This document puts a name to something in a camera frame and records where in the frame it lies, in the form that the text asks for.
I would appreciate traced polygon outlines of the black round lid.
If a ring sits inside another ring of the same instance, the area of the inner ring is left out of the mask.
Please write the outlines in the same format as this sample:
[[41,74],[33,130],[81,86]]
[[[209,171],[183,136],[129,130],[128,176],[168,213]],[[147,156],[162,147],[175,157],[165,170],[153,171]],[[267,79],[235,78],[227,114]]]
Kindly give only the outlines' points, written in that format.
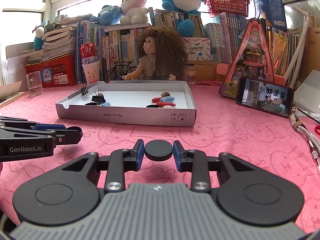
[[152,161],[166,161],[171,158],[172,144],[165,140],[152,140],[145,147],[145,156]]

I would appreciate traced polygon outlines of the small black round cap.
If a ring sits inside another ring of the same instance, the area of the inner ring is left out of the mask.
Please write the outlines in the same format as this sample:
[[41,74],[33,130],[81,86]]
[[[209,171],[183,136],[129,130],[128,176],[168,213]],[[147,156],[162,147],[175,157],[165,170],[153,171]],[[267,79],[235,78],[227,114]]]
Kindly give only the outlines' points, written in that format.
[[98,105],[97,102],[89,102],[85,104],[85,106],[97,106],[97,105]]

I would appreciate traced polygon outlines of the large black binder clip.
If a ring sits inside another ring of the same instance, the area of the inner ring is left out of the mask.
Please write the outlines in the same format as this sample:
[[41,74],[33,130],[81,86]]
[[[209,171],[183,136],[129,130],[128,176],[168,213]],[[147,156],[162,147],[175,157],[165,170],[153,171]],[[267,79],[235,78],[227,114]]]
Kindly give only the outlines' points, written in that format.
[[97,102],[98,104],[101,104],[103,102],[106,102],[104,97],[100,97],[98,96],[98,93],[100,93],[100,91],[98,89],[94,90],[94,95],[92,96],[91,101],[92,102]]

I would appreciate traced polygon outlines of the small blue hair clip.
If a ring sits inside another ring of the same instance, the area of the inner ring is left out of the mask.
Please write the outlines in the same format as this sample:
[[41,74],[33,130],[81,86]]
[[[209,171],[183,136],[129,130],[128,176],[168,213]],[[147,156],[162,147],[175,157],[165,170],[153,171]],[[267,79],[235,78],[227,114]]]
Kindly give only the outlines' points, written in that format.
[[108,107],[108,106],[110,106],[111,104],[110,104],[108,101],[106,101],[106,102],[101,103],[100,105],[101,105],[101,106]]

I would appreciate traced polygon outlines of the large black round cap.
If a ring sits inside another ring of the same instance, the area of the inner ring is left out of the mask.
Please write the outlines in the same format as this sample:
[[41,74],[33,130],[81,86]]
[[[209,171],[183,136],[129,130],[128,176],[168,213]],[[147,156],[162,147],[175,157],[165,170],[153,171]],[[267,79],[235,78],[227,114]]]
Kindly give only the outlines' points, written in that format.
[[157,104],[151,104],[151,105],[147,105],[146,108],[161,108],[161,106]]

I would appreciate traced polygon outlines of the red crayon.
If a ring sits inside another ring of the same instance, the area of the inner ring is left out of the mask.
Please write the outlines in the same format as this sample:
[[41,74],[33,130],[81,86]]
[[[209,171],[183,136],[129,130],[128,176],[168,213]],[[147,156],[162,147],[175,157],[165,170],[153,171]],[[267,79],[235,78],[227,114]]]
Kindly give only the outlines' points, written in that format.
[[162,98],[162,97],[152,98],[152,99],[151,99],[151,102],[152,102],[152,103],[160,102],[161,98]]
[[175,107],[176,106],[173,102],[157,102],[156,105],[159,107],[164,107],[164,106]]

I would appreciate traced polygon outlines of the blue bear hair clip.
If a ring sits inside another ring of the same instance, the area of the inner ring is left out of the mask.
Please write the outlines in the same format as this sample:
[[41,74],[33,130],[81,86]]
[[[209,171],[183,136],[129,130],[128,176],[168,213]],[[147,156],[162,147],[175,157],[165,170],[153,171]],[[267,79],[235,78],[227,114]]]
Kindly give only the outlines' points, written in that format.
[[164,96],[162,98],[160,98],[159,100],[160,102],[169,102],[169,103],[173,103],[175,101],[175,98],[173,96]]

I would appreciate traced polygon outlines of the clear plastic dome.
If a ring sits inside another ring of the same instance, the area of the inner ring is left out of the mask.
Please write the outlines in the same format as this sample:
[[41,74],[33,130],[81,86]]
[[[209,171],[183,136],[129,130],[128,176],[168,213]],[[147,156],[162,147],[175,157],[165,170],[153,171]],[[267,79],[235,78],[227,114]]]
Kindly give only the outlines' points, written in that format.
[[175,106],[172,106],[172,105],[164,105],[164,106],[162,106],[162,108],[175,108]]

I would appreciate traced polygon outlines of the pink rabbit table cloth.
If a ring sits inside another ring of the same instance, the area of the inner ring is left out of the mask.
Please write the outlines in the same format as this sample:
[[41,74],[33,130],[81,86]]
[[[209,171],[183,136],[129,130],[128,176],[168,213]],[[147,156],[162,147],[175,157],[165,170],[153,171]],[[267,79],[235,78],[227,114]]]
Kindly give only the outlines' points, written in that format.
[[1,209],[18,222],[12,207],[14,191],[25,181],[41,175],[89,151],[108,155],[131,148],[138,139],[179,140],[186,149],[216,156],[228,152],[292,181],[303,191],[305,204],[297,224],[305,232],[319,228],[319,177],[306,140],[291,127],[289,119],[239,106],[218,93],[209,82],[191,88],[196,104],[193,127],[161,127],[59,119],[55,104],[78,87],[47,88],[34,98],[25,95],[1,109],[2,116],[41,123],[79,126],[83,137],[77,145],[57,146],[49,158],[4,163],[1,172]]

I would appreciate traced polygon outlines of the small binder clip on tray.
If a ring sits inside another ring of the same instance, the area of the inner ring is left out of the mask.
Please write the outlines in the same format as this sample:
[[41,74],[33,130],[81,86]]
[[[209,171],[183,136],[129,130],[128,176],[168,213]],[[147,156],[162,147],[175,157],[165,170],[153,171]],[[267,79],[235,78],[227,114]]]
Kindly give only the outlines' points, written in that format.
[[80,87],[80,92],[81,92],[82,96],[86,95],[89,91],[90,82],[82,83],[81,81],[79,81],[78,85]]

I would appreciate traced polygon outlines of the pink triangular toy case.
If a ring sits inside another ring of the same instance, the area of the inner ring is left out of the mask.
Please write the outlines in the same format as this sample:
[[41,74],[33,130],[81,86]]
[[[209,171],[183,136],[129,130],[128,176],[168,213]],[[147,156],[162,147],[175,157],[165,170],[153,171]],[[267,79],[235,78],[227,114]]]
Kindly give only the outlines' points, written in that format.
[[256,18],[248,21],[240,46],[227,68],[219,94],[228,98],[236,98],[240,79],[243,76],[277,85],[285,84],[284,78],[273,72],[263,25]]

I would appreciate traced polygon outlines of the small blue bear plush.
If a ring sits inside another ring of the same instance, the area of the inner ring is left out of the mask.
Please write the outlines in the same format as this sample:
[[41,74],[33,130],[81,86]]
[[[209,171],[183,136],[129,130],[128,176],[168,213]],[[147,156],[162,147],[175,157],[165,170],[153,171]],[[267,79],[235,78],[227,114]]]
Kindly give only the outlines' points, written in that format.
[[122,9],[118,6],[105,5],[98,16],[91,16],[89,21],[100,26],[117,24],[123,16]]

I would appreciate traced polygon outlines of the red scissors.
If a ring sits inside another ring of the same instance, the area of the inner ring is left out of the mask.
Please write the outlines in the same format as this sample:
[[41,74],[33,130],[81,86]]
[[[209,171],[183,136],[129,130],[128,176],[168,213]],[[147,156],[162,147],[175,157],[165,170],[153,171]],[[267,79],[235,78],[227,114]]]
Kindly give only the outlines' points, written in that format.
[[320,136],[320,125],[316,125],[314,131],[318,136]]

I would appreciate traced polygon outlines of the pink white rabbit plush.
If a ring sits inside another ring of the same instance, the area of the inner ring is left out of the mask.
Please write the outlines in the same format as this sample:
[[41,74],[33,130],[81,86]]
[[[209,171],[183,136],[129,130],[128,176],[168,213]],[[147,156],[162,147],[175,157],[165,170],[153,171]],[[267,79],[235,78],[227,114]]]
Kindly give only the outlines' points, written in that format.
[[124,14],[120,18],[121,25],[135,25],[148,23],[148,9],[145,7],[147,0],[122,0],[121,10]]

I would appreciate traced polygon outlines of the red basket on books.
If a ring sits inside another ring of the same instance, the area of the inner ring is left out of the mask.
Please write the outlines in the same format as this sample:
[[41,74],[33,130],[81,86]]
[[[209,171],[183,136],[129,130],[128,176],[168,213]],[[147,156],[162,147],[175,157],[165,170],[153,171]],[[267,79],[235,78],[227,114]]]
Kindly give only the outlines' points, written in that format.
[[211,15],[217,15],[222,12],[248,16],[249,0],[204,0]]

